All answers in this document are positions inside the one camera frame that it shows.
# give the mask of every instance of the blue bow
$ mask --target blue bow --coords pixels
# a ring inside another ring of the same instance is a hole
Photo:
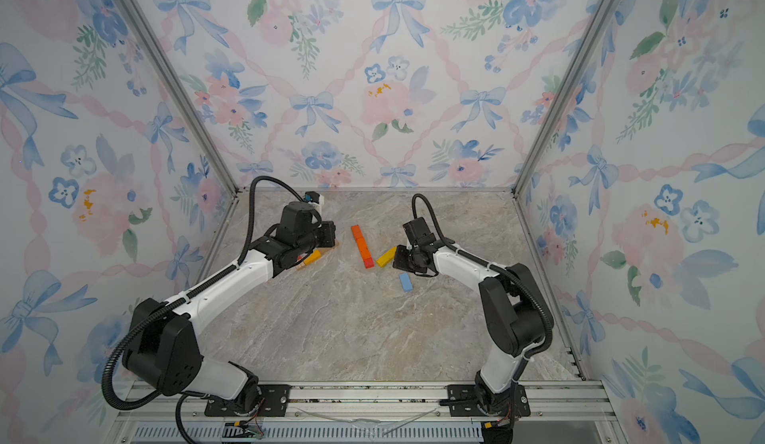
[[[3,89],[7,86],[22,99],[53,114],[70,119],[77,118],[76,115],[61,106],[67,100],[66,94],[37,94],[19,86],[13,86],[14,84],[31,82],[36,78],[37,74],[34,73],[32,66],[29,65],[24,55],[18,49],[11,44],[0,43],[0,101],[21,122],[27,130],[27,134],[29,134],[22,148],[22,159],[27,170],[31,170],[33,162],[45,166],[40,153],[37,152],[37,145],[35,145],[34,139],[32,139],[34,132],[37,130],[37,120],[35,120],[29,108],[24,105],[24,102],[16,99]]]
[[[61,288],[61,282],[51,273],[45,270],[35,271],[29,275],[27,282],[24,284],[24,298],[22,301],[16,303],[11,311],[11,315],[0,319],[0,343],[2,343],[0,352],[9,352],[18,343],[24,329],[22,325],[26,325],[27,328],[48,341],[48,349],[43,358],[43,371],[45,371],[46,376],[51,374],[54,364],[63,364],[58,356],[56,347],[53,345],[53,341],[58,336],[58,325],[50,318],[30,316],[30,314],[33,311],[35,313],[71,311],[96,301],[96,298],[83,298],[88,290],[88,286],[85,285],[66,298],[43,305],[43,302],[56,294],[59,288]]]
[[[409,163],[403,167],[380,167],[380,175],[383,177],[390,177],[391,187],[398,185],[399,179],[404,182],[404,186],[416,187],[417,183],[407,178],[414,176],[416,169],[417,167],[413,163]]]
[[[173,121],[173,116],[170,114],[170,109],[167,108],[167,104],[160,102],[157,106],[157,115],[154,120],[146,124],[146,130],[144,135],[151,143],[157,143],[157,139],[162,137],[162,142],[167,147],[167,173],[175,172],[175,165],[173,165],[173,143],[170,141],[170,137],[167,134],[175,137],[178,141],[188,142],[189,140],[184,136],[186,127],[168,127],[167,125]]]
[[[599,181],[603,181],[603,187],[606,189],[614,184],[619,178],[619,167],[606,163],[603,158],[603,153],[597,145],[590,147],[590,151],[587,152],[587,161],[593,165],[584,179],[579,177],[569,177],[569,187],[572,187],[578,183],[582,185],[592,184],[592,192],[590,193],[590,211],[588,215],[592,215],[592,206],[600,208],[600,192]]]
[[[398,30],[399,19],[398,7],[396,5],[399,3],[402,6],[407,6],[416,10],[422,10],[426,6],[426,0],[372,0],[372,8],[375,8],[377,11],[390,8],[390,17],[388,21],[388,30],[385,34],[373,40],[372,44],[369,44],[369,50],[375,49],[379,53],[382,44],[385,43],[385,39],[388,36],[395,34]],[[409,34],[412,35],[420,47],[423,47],[421,35],[425,34],[430,29],[415,21],[406,8],[401,8],[401,15],[404,17],[404,24],[406,24],[406,28],[409,29]]]
[[[194,21],[191,20],[191,16],[194,16],[196,19],[196,22],[199,23],[199,25],[207,31],[207,33],[213,37],[216,41],[223,44],[225,47],[228,47],[229,44],[226,42],[224,38],[222,38],[220,35],[228,33],[229,30],[218,26],[214,22],[205,19],[201,14],[199,14],[198,11],[192,8],[198,8],[205,11],[210,10],[210,0],[153,0],[154,4],[157,5],[157,8],[159,8],[160,11],[169,11],[173,8],[178,8],[178,17],[180,18],[180,23],[184,27],[184,35],[179,37],[175,40],[175,44],[173,44],[173,49],[180,50],[183,54],[186,54],[186,38],[189,36],[194,35]],[[186,11],[184,9],[183,5],[186,4],[186,6],[189,7],[189,10]]]
[[[577,325],[587,319],[587,323],[581,327],[581,335],[579,337],[579,353],[590,353],[590,334],[592,334],[592,341],[600,342],[606,338],[606,329],[595,318],[595,315],[590,309],[590,300],[587,299],[584,291],[579,290],[576,294],[576,301],[579,304],[581,311],[575,315],[571,315],[571,312],[565,306],[563,308],[563,314],[570,316]]]
[[[765,137],[765,105],[760,106],[749,119],[747,129],[758,137]],[[700,163],[691,168],[698,172],[694,182],[701,182],[724,173],[737,179],[749,179],[765,171],[765,147],[760,148],[759,151],[730,169],[717,163]],[[762,235],[763,233],[765,233],[765,193],[760,198],[760,207],[757,210],[757,234]]]
[[[260,173],[260,172],[273,172],[274,166],[270,160],[261,160],[257,163],[239,162],[236,164],[236,168],[240,172],[244,173]]]
[[[178,270],[180,270],[186,277],[186,285],[184,286],[184,289],[188,289],[189,287],[189,267],[186,263],[190,261],[199,261],[203,258],[202,255],[199,254],[199,247],[194,248],[194,250],[186,256],[186,252],[188,252],[189,248],[191,248],[191,245],[189,245],[189,241],[186,237],[183,235],[178,237],[178,251],[175,252],[175,257],[169,264],[167,264],[167,270],[165,270],[165,277],[167,277],[168,280],[175,280],[175,277],[178,275]]]
[[[466,121],[458,122],[457,124],[454,124],[454,127],[451,129],[453,131],[459,132],[460,129],[464,127],[465,124],[467,124],[470,121],[473,121],[476,117],[478,117],[478,113],[481,112],[481,103],[482,102],[488,102],[492,105],[500,105],[502,104],[502,99],[505,98],[505,88],[504,87],[495,87],[489,92],[478,92],[478,91],[465,91],[462,94],[460,94],[460,104],[462,105],[473,105],[473,108],[471,109],[471,114],[467,116]],[[502,116],[495,114],[492,112],[485,104],[483,105],[483,116],[486,118],[486,122],[491,126],[492,129],[496,129],[496,125],[494,124],[494,121],[499,121]]]
[[[298,130],[294,132],[295,135],[300,134],[302,137],[305,137],[305,132],[308,128],[311,125],[316,124],[316,114],[319,114],[319,117],[324,121],[324,124],[327,124],[327,127],[339,133],[339,130],[335,126],[339,124],[340,121],[334,117],[328,116],[321,110],[332,110],[334,101],[329,92],[321,92],[319,95],[309,95],[308,97],[305,97],[304,95],[293,95],[289,99],[289,103],[295,111],[305,109],[308,117],[308,124],[298,127]]]

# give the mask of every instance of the green leaf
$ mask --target green leaf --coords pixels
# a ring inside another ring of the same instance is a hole
[[[147,221],[149,217],[151,217],[151,208],[148,209],[140,209],[141,210],[141,218],[135,216],[135,214],[131,213],[128,217],[128,221],[132,223],[133,225],[138,225],[143,223],[144,221]]]
[[[388,124],[386,124],[385,122],[380,122],[379,124],[377,124],[377,126],[375,127],[375,130],[372,132],[372,142],[376,141],[377,139],[379,139],[386,133],[388,133]]]
[[[133,230],[127,229],[122,232],[122,246],[125,247],[128,256],[132,258],[133,263],[135,263],[139,257],[139,238],[135,236]]]
[[[249,25],[255,26],[255,23],[263,16],[268,9],[268,5],[265,0],[251,0],[247,7],[247,19],[249,19]]]
[[[644,54],[652,52],[654,49],[656,49],[659,43],[662,42],[662,39],[664,39],[664,33],[660,33],[659,31],[646,36],[637,44],[637,47],[632,52],[630,59],[635,59],[636,57],[640,57]]]
[[[669,23],[672,23],[672,19],[677,12],[678,0],[662,0],[662,7],[659,9],[659,20],[664,25],[664,29],[669,29]]]
[[[619,250],[609,251],[607,254],[600,257],[600,261],[615,270],[621,270],[624,268],[624,265],[626,265],[624,253]]]
[[[640,306],[640,288],[642,288],[642,286],[632,286],[632,280],[638,275],[640,275],[640,271],[637,267],[630,267],[626,271],[626,288],[630,291],[632,300]]]

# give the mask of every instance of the floral wallpaper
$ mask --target floral wallpaper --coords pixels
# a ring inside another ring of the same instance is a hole
[[[240,184],[502,187],[598,0],[138,2]]]
[[[765,442],[762,0],[620,0],[526,218],[633,444]]]
[[[133,307],[195,282],[231,196],[112,0],[0,9],[0,441],[100,442]]]

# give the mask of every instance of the black cable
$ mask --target black cable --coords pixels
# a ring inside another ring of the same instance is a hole
[[[175,425],[178,428],[178,432],[180,433],[180,437],[184,438],[187,444],[198,444],[195,440],[189,436],[189,433],[186,432],[186,428],[184,428],[184,423],[182,420],[180,420],[180,406],[184,403],[184,400],[189,397],[188,394],[183,393],[181,394],[180,398],[178,398],[178,402],[175,404]]]
[[[521,292],[523,297],[530,301],[531,305],[534,307],[534,309],[536,309],[537,313],[539,313],[542,328],[545,330],[545,341],[541,345],[530,349],[529,351],[527,351],[525,354],[522,355],[523,362],[519,363],[519,365],[516,367],[516,372],[512,375],[512,383],[510,385],[510,389],[511,389],[510,395],[514,397],[516,383],[518,382],[521,373],[526,368],[526,362],[528,362],[531,356],[533,356],[534,354],[539,354],[541,352],[544,352],[546,349],[550,347],[550,344],[552,344],[552,326],[553,326],[552,317],[547,313],[547,311],[539,303],[536,297],[531,295],[530,291],[526,288],[523,282],[521,280],[518,280],[518,278],[515,275],[513,275],[511,272],[509,272],[508,270],[505,270],[502,267],[497,267],[496,265],[493,265],[493,264],[489,265],[488,261],[482,258],[478,258],[477,256],[471,253],[468,253],[465,250],[457,249],[457,247],[449,243],[444,237],[444,232],[441,231],[441,226],[438,225],[438,220],[435,218],[435,212],[433,211],[433,206],[430,204],[430,201],[428,201],[428,198],[425,197],[422,193],[416,193],[412,197],[412,214],[415,216],[415,219],[417,218],[417,206],[416,206],[417,199],[422,200],[426,204],[426,207],[428,208],[428,212],[430,212],[431,220],[433,220],[433,227],[435,228],[435,231],[438,234],[438,238],[440,238],[441,241],[444,242],[444,245],[446,245],[450,250],[454,251],[456,254],[461,255],[464,258],[467,258],[468,260],[481,265],[482,267],[489,267],[490,270],[496,271],[498,274],[502,274],[504,277],[507,277],[510,280],[510,282],[518,288],[518,290]]]
[[[249,221],[247,222],[247,235],[244,239],[244,247],[242,247],[242,253],[239,254],[239,259],[236,260],[238,265],[244,263],[244,259],[247,258],[247,253],[249,252],[249,245],[253,241],[253,228],[255,227],[255,186],[258,185],[258,182],[261,180],[266,180],[268,182],[273,182],[277,185],[280,185],[284,187],[288,192],[292,193],[292,195],[294,195],[298,200],[305,201],[304,197],[301,197],[300,194],[294,191],[291,186],[287,185],[279,179],[275,179],[274,177],[269,177],[267,175],[261,175],[254,178],[253,181],[249,184]]]

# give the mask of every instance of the orange block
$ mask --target orange block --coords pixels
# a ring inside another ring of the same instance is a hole
[[[361,259],[364,260],[364,267],[373,268],[375,266],[374,260],[372,260],[372,254],[369,253],[367,247],[367,241],[364,240],[364,235],[361,233],[361,228],[358,225],[354,225],[350,228],[353,232],[353,238],[356,240],[356,246],[359,248]]]

